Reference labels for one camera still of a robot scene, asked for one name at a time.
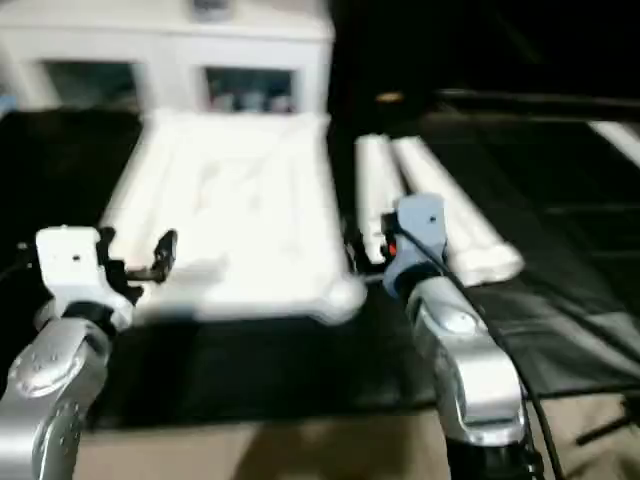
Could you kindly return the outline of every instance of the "cable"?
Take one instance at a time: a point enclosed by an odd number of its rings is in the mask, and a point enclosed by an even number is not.
[[[431,251],[429,247],[427,247],[424,243],[422,243],[414,234],[405,230],[404,228],[398,226],[398,233],[406,237],[411,243],[415,245],[415,247],[422,253],[425,257],[427,257],[430,261],[432,261],[442,275],[447,277],[457,288],[460,290],[460,293],[464,296],[465,300],[469,302],[469,304],[476,310],[480,311],[475,302],[469,297],[467,293],[467,289],[460,282],[458,277],[449,270],[449,268]],[[500,347],[511,359],[513,366],[520,377],[520,381],[526,390],[526,394],[533,405],[533,409],[536,412],[536,416],[538,417],[538,423],[540,424],[540,429],[542,430],[542,437],[544,439],[544,444],[547,449],[547,453],[549,454],[549,460],[551,462],[551,469],[553,470],[553,475],[556,480],[564,480],[564,473],[562,471],[562,465],[560,464],[560,457],[558,455],[558,450],[556,448],[555,442],[553,441],[553,434],[551,433],[551,428],[549,427],[549,420],[547,415],[542,408],[542,403],[540,402],[540,397],[535,392],[535,390],[531,387],[530,382],[527,380],[527,377],[524,375],[523,369],[520,367],[518,362],[516,361],[514,355],[511,353],[510,347],[506,344],[504,335],[500,332],[491,322],[487,322],[485,320],[485,325],[487,327],[487,331],[489,335],[496,342],[498,347]]]

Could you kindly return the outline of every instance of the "white plastic tray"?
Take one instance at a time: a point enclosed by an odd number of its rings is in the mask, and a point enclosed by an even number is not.
[[[346,275],[323,135],[314,116],[155,114],[104,217],[131,266],[178,231],[174,271],[138,316],[349,318],[364,287]]]

